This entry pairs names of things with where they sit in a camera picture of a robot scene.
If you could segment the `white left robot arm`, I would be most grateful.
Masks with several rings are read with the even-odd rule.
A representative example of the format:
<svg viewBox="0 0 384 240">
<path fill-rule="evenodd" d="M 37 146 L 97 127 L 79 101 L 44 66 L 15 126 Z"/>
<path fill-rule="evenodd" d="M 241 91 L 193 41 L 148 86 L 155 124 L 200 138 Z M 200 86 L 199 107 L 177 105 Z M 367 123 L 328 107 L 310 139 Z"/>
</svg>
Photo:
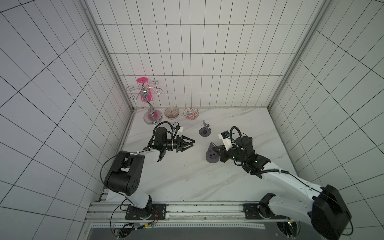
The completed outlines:
<svg viewBox="0 0 384 240">
<path fill-rule="evenodd" d="M 152 197 L 140 189 L 144 166 L 160 162 L 167 151 L 184 152 L 194 146 L 195 141 L 179 135 L 181 126 L 168 121 L 155 126 L 149 143 L 138 152 L 120 151 L 112 157 L 112 165 L 104 177 L 105 188 L 122 195 L 131 203 L 136 216 L 146 219 L 152 214 Z"/>
</svg>

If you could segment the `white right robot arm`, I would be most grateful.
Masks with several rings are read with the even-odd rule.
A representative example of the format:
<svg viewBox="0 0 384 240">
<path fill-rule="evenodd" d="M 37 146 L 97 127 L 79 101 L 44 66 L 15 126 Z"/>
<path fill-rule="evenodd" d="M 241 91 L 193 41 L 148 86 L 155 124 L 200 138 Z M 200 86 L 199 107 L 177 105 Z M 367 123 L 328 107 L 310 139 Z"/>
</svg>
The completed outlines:
<svg viewBox="0 0 384 240">
<path fill-rule="evenodd" d="M 232 160 L 247 174 L 274 183 L 297 197 L 296 200 L 288 200 L 267 193 L 258 203 L 261 218 L 289 217 L 311 225 L 327 240 L 340 239 L 345 235 L 347 226 L 353 226 L 352 214 L 335 187 L 322 187 L 301 179 L 257 154 L 252 137 L 243 136 L 236 126 L 220 133 L 219 139 L 223 144 L 213 150 L 221 162 Z"/>
</svg>

